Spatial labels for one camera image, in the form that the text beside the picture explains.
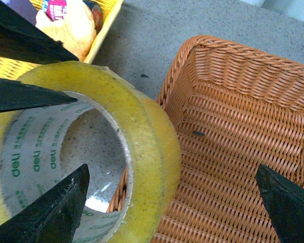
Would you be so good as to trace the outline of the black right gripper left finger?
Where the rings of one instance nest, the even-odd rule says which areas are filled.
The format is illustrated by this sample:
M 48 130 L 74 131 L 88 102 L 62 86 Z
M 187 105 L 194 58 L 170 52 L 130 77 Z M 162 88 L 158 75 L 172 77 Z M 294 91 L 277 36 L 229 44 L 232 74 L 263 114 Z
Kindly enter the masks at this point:
M 0 225 L 0 242 L 72 242 L 80 225 L 90 175 L 87 164 Z

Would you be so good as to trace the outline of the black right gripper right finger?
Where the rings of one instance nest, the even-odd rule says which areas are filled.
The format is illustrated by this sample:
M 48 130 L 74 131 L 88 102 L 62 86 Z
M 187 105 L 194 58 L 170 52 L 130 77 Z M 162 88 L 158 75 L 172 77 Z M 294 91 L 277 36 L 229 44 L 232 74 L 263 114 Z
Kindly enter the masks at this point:
M 304 189 L 263 164 L 256 182 L 280 242 L 304 242 Z

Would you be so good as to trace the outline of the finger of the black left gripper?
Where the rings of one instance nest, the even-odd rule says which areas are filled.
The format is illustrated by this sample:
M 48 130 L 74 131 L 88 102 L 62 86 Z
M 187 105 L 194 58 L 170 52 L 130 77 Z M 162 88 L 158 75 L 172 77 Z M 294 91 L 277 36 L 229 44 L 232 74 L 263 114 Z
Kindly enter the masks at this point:
M 0 78 L 0 113 L 76 102 L 64 92 Z
M 0 1 L 0 56 L 35 64 L 78 58 Z

